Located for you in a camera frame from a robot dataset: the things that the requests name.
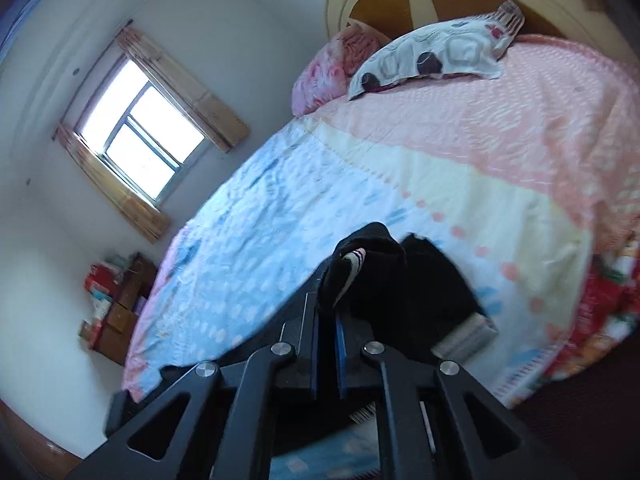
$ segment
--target bed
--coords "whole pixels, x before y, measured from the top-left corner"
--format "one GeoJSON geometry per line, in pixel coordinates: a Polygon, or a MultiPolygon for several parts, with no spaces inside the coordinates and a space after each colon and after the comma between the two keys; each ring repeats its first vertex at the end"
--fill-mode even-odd
{"type": "MultiPolygon", "coordinates": [[[[396,38],[501,1],[327,0],[327,29],[356,19],[396,38]]],[[[501,78],[338,98],[284,126],[216,191],[172,241],[138,321],[123,385],[134,400],[161,367],[246,341],[373,221],[396,239],[427,237],[492,318],[498,337],[465,368],[507,406],[539,387],[574,334],[594,255],[638,224],[640,91],[638,59],[600,0],[516,1],[528,34],[501,78]]],[[[370,471],[375,453],[360,458],[350,474],[309,478],[370,471]]],[[[274,478],[298,478],[287,460],[274,478]]]]}

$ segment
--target red object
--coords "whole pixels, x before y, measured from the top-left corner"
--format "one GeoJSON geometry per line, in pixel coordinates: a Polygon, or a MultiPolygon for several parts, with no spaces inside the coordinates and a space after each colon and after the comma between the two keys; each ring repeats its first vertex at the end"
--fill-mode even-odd
{"type": "Polygon", "coordinates": [[[116,282],[111,269],[102,264],[92,264],[91,271],[84,279],[84,288],[88,291],[99,290],[113,297],[116,293],[116,282]]]}

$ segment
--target pink blanket section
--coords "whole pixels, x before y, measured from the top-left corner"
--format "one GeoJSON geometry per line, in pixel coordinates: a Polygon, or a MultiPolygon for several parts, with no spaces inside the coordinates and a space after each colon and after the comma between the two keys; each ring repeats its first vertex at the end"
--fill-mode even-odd
{"type": "Polygon", "coordinates": [[[345,95],[349,78],[381,46],[377,35],[357,24],[341,30],[322,47],[293,85],[293,115],[311,113],[345,95]]]}
{"type": "Polygon", "coordinates": [[[519,37],[501,62],[499,79],[414,80],[313,117],[542,192],[594,232],[597,253],[619,246],[640,220],[637,72],[539,35],[519,37]]]}

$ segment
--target clothing tag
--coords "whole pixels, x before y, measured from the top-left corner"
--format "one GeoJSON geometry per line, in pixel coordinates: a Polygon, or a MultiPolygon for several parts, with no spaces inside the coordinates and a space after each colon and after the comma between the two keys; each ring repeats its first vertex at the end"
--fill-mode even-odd
{"type": "Polygon", "coordinates": [[[463,364],[497,335],[498,330],[491,320],[479,312],[474,312],[464,323],[434,345],[431,353],[439,359],[463,364]]]}

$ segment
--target black dot on pillow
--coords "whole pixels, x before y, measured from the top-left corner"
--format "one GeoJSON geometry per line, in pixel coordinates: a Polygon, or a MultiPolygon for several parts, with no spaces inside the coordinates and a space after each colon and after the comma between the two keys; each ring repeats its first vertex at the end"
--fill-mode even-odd
{"type": "Polygon", "coordinates": [[[380,88],[380,81],[371,72],[363,74],[360,82],[362,83],[362,89],[365,92],[370,92],[372,90],[375,90],[376,88],[380,88]]]}
{"type": "Polygon", "coordinates": [[[429,75],[442,72],[442,63],[433,52],[423,52],[416,63],[418,74],[429,75]]]}

